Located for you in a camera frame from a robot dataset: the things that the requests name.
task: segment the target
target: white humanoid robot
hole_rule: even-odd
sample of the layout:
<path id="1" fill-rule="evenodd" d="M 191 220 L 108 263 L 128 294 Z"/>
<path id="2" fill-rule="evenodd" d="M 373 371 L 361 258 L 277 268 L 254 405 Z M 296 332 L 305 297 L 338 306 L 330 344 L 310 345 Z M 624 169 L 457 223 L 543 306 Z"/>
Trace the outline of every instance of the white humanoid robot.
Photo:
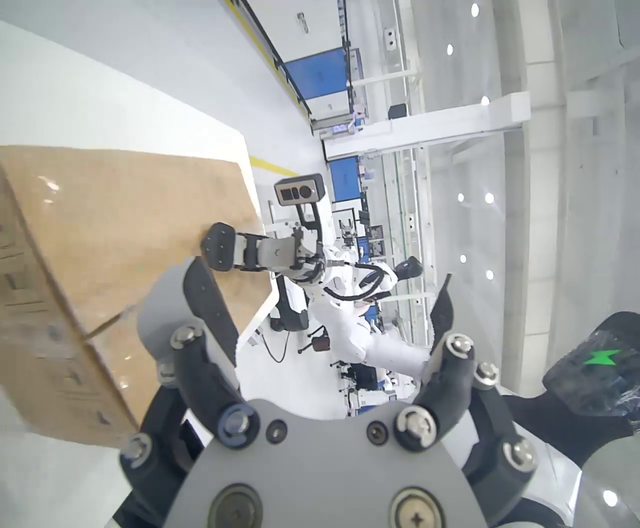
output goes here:
<path id="1" fill-rule="evenodd" d="M 580 468 L 514 424 L 498 369 L 476 362 L 483 339 L 463 333 L 465 307 L 452 303 L 451 276 L 431 314 L 432 351 L 372 333 L 358 303 L 420 275 L 419 262 L 359 264 L 324 245 L 320 175 L 275 188 L 280 203 L 295 205 L 301 224 L 318 233 L 315 248 L 302 245 L 300 231 L 271 239 L 215 224 L 203 238 L 203 257 L 169 269 L 140 310 L 138 333 L 163 387 L 121 453 L 134 490 L 127 511 L 150 512 L 146 522 L 167 528 L 572 526 Z M 237 331 L 208 268 L 286 276 L 304 288 L 339 359 L 413 376 L 414 400 L 328 422 L 245 402 L 234 369 Z M 186 408 L 217 440 L 204 451 L 183 432 Z M 175 428 L 180 434 L 168 433 Z M 354 495 L 353 479 L 367 493 Z"/>

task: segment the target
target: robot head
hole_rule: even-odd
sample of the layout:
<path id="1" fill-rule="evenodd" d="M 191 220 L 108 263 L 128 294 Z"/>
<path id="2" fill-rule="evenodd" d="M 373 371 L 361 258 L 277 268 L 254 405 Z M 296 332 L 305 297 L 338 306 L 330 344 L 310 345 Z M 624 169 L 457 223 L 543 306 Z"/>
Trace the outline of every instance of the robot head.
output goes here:
<path id="1" fill-rule="evenodd" d="M 398 264 L 394 270 L 398 280 L 420 277 L 422 274 L 422 264 L 418 259 L 411 256 Z"/>

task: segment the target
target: ceiling light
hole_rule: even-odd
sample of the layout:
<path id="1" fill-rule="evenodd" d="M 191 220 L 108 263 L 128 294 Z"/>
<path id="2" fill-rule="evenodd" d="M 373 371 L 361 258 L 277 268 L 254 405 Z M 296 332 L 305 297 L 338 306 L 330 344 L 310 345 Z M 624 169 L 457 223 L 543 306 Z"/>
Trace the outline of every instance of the ceiling light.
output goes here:
<path id="1" fill-rule="evenodd" d="M 604 490 L 602 492 L 602 498 L 607 506 L 614 507 L 618 503 L 618 496 L 611 490 Z"/>

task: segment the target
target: white column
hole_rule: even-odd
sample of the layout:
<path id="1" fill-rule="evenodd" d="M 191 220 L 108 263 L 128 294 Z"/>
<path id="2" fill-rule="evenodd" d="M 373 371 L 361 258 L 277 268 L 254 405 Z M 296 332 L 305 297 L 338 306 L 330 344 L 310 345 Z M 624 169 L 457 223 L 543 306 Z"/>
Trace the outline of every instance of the white column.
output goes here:
<path id="1" fill-rule="evenodd" d="M 382 121 L 352 136 L 325 140 L 327 159 L 396 152 L 418 143 L 433 145 L 521 126 L 531 117 L 529 92 L 510 93 L 487 106 L 472 104 Z"/>

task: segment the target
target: hex bolt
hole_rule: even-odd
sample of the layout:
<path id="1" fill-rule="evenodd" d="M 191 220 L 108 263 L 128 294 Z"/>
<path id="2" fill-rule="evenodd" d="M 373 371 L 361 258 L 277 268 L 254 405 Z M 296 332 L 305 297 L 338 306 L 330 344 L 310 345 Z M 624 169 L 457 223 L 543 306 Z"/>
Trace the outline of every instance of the hex bolt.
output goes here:
<path id="1" fill-rule="evenodd" d="M 521 438 L 515 444 L 504 442 L 502 452 L 512 467 L 523 473 L 530 473 L 538 467 L 538 457 L 533 444 L 526 438 Z"/>
<path id="2" fill-rule="evenodd" d="M 171 348 L 182 350 L 186 344 L 192 343 L 202 335 L 202 328 L 197 324 L 185 324 L 176 330 L 170 339 Z"/>
<path id="3" fill-rule="evenodd" d="M 129 438 L 127 444 L 120 450 L 120 454 L 131 463 L 132 469 L 136 469 L 146 462 L 151 449 L 151 437 L 146 433 L 136 433 Z"/>
<path id="4" fill-rule="evenodd" d="M 419 440 L 423 449 L 435 442 L 438 432 L 431 413 L 417 405 L 410 405 L 400 411 L 396 419 L 396 428 L 401 433 L 406 431 L 410 436 Z"/>
<path id="5" fill-rule="evenodd" d="M 223 426 L 230 435 L 242 435 L 249 428 L 249 416 L 242 409 L 233 411 Z"/>
<path id="6" fill-rule="evenodd" d="M 469 352 L 474 346 L 474 342 L 470 337 L 463 333 L 452 333 L 447 336 L 447 348 L 454 355 L 462 359 L 467 359 Z"/>
<path id="7" fill-rule="evenodd" d="M 492 388 L 498 383 L 498 375 L 500 369 L 493 363 L 482 362 L 478 364 L 474 373 L 474 380 L 476 386 L 482 389 Z"/>

